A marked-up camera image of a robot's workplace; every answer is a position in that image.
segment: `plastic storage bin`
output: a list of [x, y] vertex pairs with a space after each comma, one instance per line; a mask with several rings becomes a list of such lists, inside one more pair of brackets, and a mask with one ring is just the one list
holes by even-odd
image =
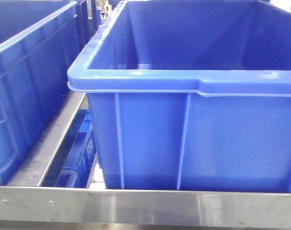
[[56, 187], [75, 188], [78, 187], [77, 174], [75, 171], [62, 171], [57, 180]]
[[87, 112], [63, 167], [63, 171], [76, 173], [75, 188], [86, 187], [95, 153], [96, 149], [93, 140], [91, 118], [90, 113]]
[[68, 75], [108, 188], [291, 192], [290, 12], [122, 1]]
[[0, 1], [0, 184], [67, 94], [78, 54], [75, 2]]
[[82, 50], [85, 44], [90, 40], [89, 22], [88, 22], [88, 11], [87, 11], [87, 0], [77, 0], [75, 10], [77, 13], [76, 25], [78, 33], [78, 44]]

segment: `crate lip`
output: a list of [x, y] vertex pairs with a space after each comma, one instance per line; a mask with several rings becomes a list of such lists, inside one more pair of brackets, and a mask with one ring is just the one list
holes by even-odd
[[77, 2], [73, 0], [69, 0], [68, 4], [61, 7], [57, 11], [53, 12], [52, 14], [46, 16], [42, 20], [36, 22], [35, 24], [31, 25], [30, 27], [26, 28], [25, 30], [21, 31], [20, 33], [14, 35], [13, 37], [9, 38], [8, 40], [4, 41], [0, 44], [0, 54], [4, 52], [6, 49], [10, 48], [12, 45], [20, 42], [23, 40], [27, 35], [30, 33], [38, 30], [38, 28], [43, 27], [47, 22], [50, 22], [51, 20], [55, 19], [57, 16], [62, 14], [63, 12], [70, 9], [72, 6], [76, 5]]
[[[89, 69], [93, 57], [101, 48], [120, 13], [130, 1], [119, 2], [68, 70], [68, 87], [73, 91], [102, 92], [178, 92], [202, 96], [269, 96], [291, 97], [291, 70], [147, 70], [147, 69]], [[236, 86], [248, 84], [246, 91]], [[254, 86], [264, 87], [264, 92]]]

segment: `stainless steel frame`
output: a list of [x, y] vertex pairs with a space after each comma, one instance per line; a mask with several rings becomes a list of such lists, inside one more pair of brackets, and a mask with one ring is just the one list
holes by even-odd
[[291, 228], [291, 194], [0, 187], [0, 220]]

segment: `metal shelf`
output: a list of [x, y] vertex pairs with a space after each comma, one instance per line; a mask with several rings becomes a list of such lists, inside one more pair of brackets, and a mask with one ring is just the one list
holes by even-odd
[[40, 187], [84, 98], [70, 93], [11, 186], [0, 186], [0, 228], [291, 229], [291, 194]]

